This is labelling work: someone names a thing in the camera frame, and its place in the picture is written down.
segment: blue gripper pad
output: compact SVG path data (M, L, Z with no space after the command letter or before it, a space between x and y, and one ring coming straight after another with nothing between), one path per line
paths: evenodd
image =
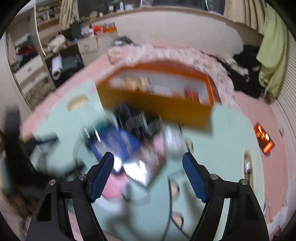
M95 177L94 181L91 184L91 191L89 193L89 198L91 200L91 203L94 203L96 199L101 197L104 187L113 169L113 166L114 166L114 156L110 154L107 157L107 160L103 164L98 175Z
M206 203L208 200L208 196L205 192L205 183L202 180L200 174L196 170L195 166L193 165L192 161L187 154L183 155L182 158L182 165L184 171L189 179L189 182L192 186L192 189L197 198L199 198L203 203Z

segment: silver bolt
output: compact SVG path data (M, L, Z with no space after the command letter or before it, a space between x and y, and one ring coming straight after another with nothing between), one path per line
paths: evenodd
M241 179L242 185L248 185L248 181L246 179Z
M80 176L79 176L79 179L81 180L81 181L83 181L84 179L86 179L87 178L87 175L86 174L81 174Z
M218 177L217 174L211 174L211 178L212 178L213 180L217 180L219 177Z
M52 179L52 180L49 181L49 185L50 186L53 186L54 184L56 184L56 182L57 181L55 179Z

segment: mint green table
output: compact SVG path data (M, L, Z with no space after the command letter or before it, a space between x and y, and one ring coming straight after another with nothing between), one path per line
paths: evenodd
M39 125L36 135L42 137L56 132L61 141L49 156L49 169L62 172L73 164L73 149L87 169L97 163L92 153L77 144L81 128L104 114L94 87L94 84L88 83L74 89ZM69 112L66 108L68 102L80 94L87 95L89 102ZM205 165L210 173L216 173L224 180L238 182L243 178L242 156L248 150L253 161L254 192L263 208L260 149L253 127L242 113L216 105L205 130L182 128L182 131L185 137L193 141L196 160ZM38 150L33 153L33 164L37 163L39 154ZM102 229L125 241L189 240L204 207L194 195L182 169L181 158L167 158L164 168L148 190L129 180L122 192L132 201L101 197L93 208ZM229 200L225 200L215 240L222 237L228 207Z

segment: white roll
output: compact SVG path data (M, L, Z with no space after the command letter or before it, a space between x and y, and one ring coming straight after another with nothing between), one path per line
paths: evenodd
M63 71L62 57L57 55L52 58L52 78L58 80Z

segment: wall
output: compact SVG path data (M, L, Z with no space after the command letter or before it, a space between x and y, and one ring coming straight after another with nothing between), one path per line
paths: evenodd
M26 104L20 91L18 90L15 80L9 68L6 48L6 35L0 40L0 129L4 129L3 117L7 106L17 105L20 109L21 119L24 121L31 113L29 106Z
M262 36L241 24L205 11L153 7L115 13L92 24L115 22L119 35L139 44L193 47L210 53L233 55L243 44L260 45Z

